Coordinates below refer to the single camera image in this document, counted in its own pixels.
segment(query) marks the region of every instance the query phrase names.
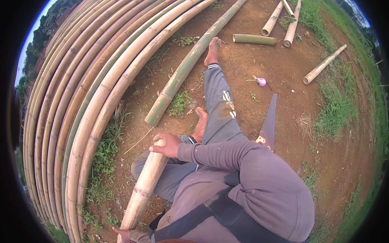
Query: green bamboo pole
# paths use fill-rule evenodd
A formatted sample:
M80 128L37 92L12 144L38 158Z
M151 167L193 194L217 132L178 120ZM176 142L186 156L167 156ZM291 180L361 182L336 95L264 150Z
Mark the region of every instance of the green bamboo pole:
M233 34L232 40L234 42L255 43L255 44L264 44L264 45L277 45L276 38L266 37L266 36L261 36L261 35Z
M285 9L286 9L286 12L288 13L288 15L292 18L292 19L295 19L296 16L294 15L291 7L289 6L289 4L286 2L286 0L281 0L282 3L284 4L285 6Z
M234 5L231 6L226 13L224 13L201 37L201 39L194 45L189 54L184 58L180 66L174 72L162 92L158 96L151 110L147 114L145 121L151 126L156 126L161 120L163 113L169 106L173 97L185 81L189 72L195 66L198 59L204 53L208 47L212 38L214 38L219 31L228 23L228 21L235 15L240 7L246 2L246 0L238 0Z

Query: stack of bamboo poles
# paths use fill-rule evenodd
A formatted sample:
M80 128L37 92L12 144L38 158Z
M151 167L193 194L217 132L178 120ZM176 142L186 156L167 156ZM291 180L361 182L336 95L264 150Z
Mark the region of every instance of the stack of bamboo poles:
M78 16L80 16L80 14L82 14L86 9L88 9L95 2L96 0L84 0L73 9L73 11L69 14L69 16L65 19L65 21L57 28L55 34L47 44L45 57L47 57L47 53L51 51L55 42L64 33L64 31L72 24L72 22L74 22L78 18Z
M120 98L157 49L213 2L85 0L50 43L27 107L23 166L38 216L72 243L81 243L77 206Z

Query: small plant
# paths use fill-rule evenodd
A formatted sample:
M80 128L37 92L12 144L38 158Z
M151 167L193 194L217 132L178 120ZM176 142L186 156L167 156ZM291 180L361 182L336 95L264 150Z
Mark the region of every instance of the small plant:
M250 96L253 100L255 100L257 103L259 103L259 100L257 100L257 97L255 96L255 93L250 93Z
M109 227L116 227L116 228L118 228L119 227L119 220L116 217L112 217L110 211L111 211L111 208L107 208L106 211L105 211L108 214L107 215L108 226Z
M95 233L101 232L103 230L99 215L92 215L92 213L86 210L86 208L84 208L82 205L77 205L77 208L82 212L84 222L87 225L92 225Z
M221 4L220 0L217 0L216 2L214 2L214 3L211 4L211 8L212 8L213 10L215 10L215 9L221 9L222 7L224 7L224 5Z
M188 90L185 90L181 94L176 94L171 102L168 112L169 115L177 116L178 114L184 114L185 108L192 102L192 98L188 95Z
M147 224L146 224L146 223L143 223L143 222L139 222L139 226L140 226L140 227L145 227L145 226L147 226Z
M184 48L186 45L190 44L196 44L197 42L195 41L196 39L200 39L200 36L195 36L195 37L181 37L181 40L179 40L178 45L180 45L182 48Z
M288 30L289 28L289 24L291 22L295 22L296 19L292 19L291 17L289 16L284 16L284 17L281 17L278 19L278 23L280 24L280 26L284 29L284 30Z
M298 40L298 42L301 42L301 35L295 34L294 37Z

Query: black strap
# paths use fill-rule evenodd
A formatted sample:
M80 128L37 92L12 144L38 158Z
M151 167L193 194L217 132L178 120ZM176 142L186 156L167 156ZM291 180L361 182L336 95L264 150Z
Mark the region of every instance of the black strap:
M212 198L200 204L188 214L169 226L154 233L155 242L166 239L179 239L202 223L208 217L215 217L242 243L291 243L267 230L247 213L236 202L228 197L230 186L215 194Z

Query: dirt ground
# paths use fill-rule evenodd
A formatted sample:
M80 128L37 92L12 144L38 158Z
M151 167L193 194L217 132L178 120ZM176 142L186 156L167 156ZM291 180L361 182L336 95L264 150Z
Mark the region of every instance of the dirt ground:
M224 4L221 9L208 7L186 23L180 36L202 36L235 1L222 0L221 2ZM282 45L286 32L278 23L270 35L281 40L276 46L233 43L232 41L234 33L258 35L277 4L278 1L271 0L248 0L243 4L217 35L225 42L221 47L219 61L231 87L237 110L237 121L243 134L249 139L254 140L258 137L272 94L278 94L274 152L299 175L302 175L303 161L308 161L312 168L319 171L316 186L324 195L315 200L316 222L326 219L336 229L341 223L343 209L357 181L361 182L361 195L364 199L374 180L375 162L371 159L371 151L375 138L370 122L368 88L356 63L352 46L340 28L332 23L329 14L325 14L326 24L336 45L347 44L347 49L338 58L351 62L353 71L358 77L356 82L359 98L356 100L356 105L359 109L360 126L357 129L353 126L350 129L344 128L343 137L337 141L303 138L297 127L296 118L305 112L310 113L314 119L323 103L317 82L313 81L309 85L304 85L302 82L303 77L323 60L325 53L312 31L298 24L296 33L302 36L302 41L298 42L295 39L293 46L289 49ZM282 10L280 16L284 15L285 9ZM306 31L310 33L309 38L304 36ZM151 129L144 118L155 101L152 96L157 96L157 93L162 91L169 80L169 75L173 74L172 72L180 65L193 45L181 48L176 44L169 46L165 44L162 48L167 47L169 50L164 56L164 61L160 65L157 63L152 65L152 75L144 68L138 75L136 84L130 87L123 97L126 112L133 113L128 117L129 122L124 131L123 143L116 156L116 182L111 188L114 190L116 199L107 201L98 208L90 207L94 214L100 215L103 222L104 230L98 234L99 238L95 238L99 243L116 241L116 233L106 223L105 209L110 207L113 216L119 219L123 217L124 209L135 185L135 181L131 180L129 168L136 155L152 144L152 138L158 132L190 135L190 125L197 123L198 118L194 112L179 117L165 113L158 126L132 150L124 154ZM193 99L185 110L185 114L192 108L206 108L203 98L202 72L206 70L203 61L207 52L198 60L179 90L179 92L188 90L188 94ZM246 82L247 79L252 79L252 75L265 78L273 92L268 86L259 87L255 82ZM139 96L134 95L137 90L141 91ZM251 98L250 93L256 94L259 103ZM149 224L157 213L167 208L165 202L158 196L153 196L141 221ZM89 235L92 234L91 230L87 229ZM332 239L335 236L336 230L332 231Z

